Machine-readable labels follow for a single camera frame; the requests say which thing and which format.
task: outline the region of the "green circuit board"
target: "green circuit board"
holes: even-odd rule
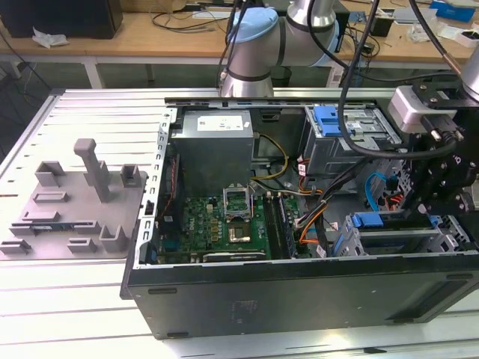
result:
[[[190,197],[186,199],[183,216],[182,252],[202,251],[261,251],[271,259],[261,196],[253,197],[252,217],[249,221],[227,221],[223,197]],[[285,197],[288,219],[293,223],[299,215],[296,198]],[[244,197],[228,198],[228,210],[247,208]],[[249,240],[235,242],[240,233]]]

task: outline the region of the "floor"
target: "floor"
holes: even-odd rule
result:
[[[148,84],[144,65],[101,64],[100,73],[108,88],[213,88],[217,67],[204,65],[201,71],[195,65],[155,65],[156,80]],[[318,88],[326,86],[328,68],[293,67],[290,86],[295,88]],[[84,67],[80,64],[38,64],[36,71],[52,88],[89,88],[90,84]],[[15,144],[23,129],[41,106],[49,91],[25,68],[17,82],[0,87],[0,162]],[[414,70],[372,69],[372,76],[409,76]],[[284,76],[282,68],[272,72],[273,78]],[[284,86],[281,80],[276,86]],[[384,87],[382,83],[365,81],[361,87]]]

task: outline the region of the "robotic arm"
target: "robotic arm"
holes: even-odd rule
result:
[[[318,40],[332,51],[338,43],[339,27],[332,10],[334,0],[316,1],[312,24]],[[271,67],[318,66],[326,56],[308,32],[310,0],[296,0],[286,18],[278,18],[271,8],[246,10],[239,24],[234,48],[220,83],[222,97],[273,96]],[[238,23],[240,15],[235,16]]]

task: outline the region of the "black box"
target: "black box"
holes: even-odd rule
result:
[[[111,39],[121,25],[120,0],[0,0],[0,15],[12,37],[47,34]]]

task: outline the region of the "blue box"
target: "blue box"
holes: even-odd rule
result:
[[[462,22],[471,21],[476,9],[473,7],[454,7],[442,1],[433,1],[430,5],[431,9],[437,9],[436,16],[444,17]]]

